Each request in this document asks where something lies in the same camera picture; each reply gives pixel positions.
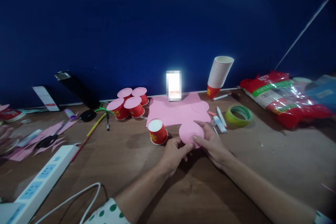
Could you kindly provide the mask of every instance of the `yellow pencil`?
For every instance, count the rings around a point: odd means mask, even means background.
[[[86,135],[87,137],[91,134],[92,131],[95,130],[95,128],[98,126],[98,124],[100,123],[100,121],[106,116],[106,112],[105,114],[103,114],[103,116],[96,122],[96,124],[92,127],[92,129],[89,131],[89,133]]]

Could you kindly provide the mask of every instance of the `wall baseboard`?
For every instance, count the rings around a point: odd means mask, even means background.
[[[221,91],[225,91],[225,90],[235,90],[235,89],[240,89],[240,87],[234,87],[234,88],[229,88],[229,89],[221,89]],[[197,93],[206,93],[206,90],[203,91],[197,91]],[[148,97],[157,97],[157,96],[166,96],[167,94],[159,94],[159,95],[155,95],[155,96],[148,96]],[[115,99],[110,99],[110,100],[100,100],[100,102],[111,102]],[[83,103],[67,103],[67,104],[60,104],[59,106],[76,106],[76,105],[82,105]],[[45,106],[42,107],[30,107],[30,108],[24,108],[24,109],[44,109]]]

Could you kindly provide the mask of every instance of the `black cylinder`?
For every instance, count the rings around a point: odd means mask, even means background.
[[[95,109],[100,105],[96,96],[83,84],[83,82],[70,71],[61,71],[55,74],[59,82],[66,86],[89,108]]]

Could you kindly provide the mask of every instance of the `black scissors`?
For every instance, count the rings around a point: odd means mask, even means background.
[[[55,132],[55,134],[53,134],[53,135],[51,135],[51,136],[47,136],[46,138],[44,138],[43,140],[41,140],[41,141],[36,145],[35,148],[36,148],[36,149],[39,149],[39,148],[47,148],[47,147],[49,147],[50,145],[52,145],[52,144],[56,141],[56,139],[57,139],[57,137],[58,137],[57,133],[58,133],[61,129],[63,129],[63,127],[64,127],[68,122],[69,122],[69,120],[66,121],[65,123],[63,123],[62,126]]]

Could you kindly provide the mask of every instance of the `plastic bag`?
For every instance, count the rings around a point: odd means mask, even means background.
[[[240,86],[261,107],[276,114],[275,119],[288,129],[294,128],[300,121],[334,115],[327,107],[307,96],[302,83],[292,83],[288,73],[271,71],[255,79],[245,79]]]

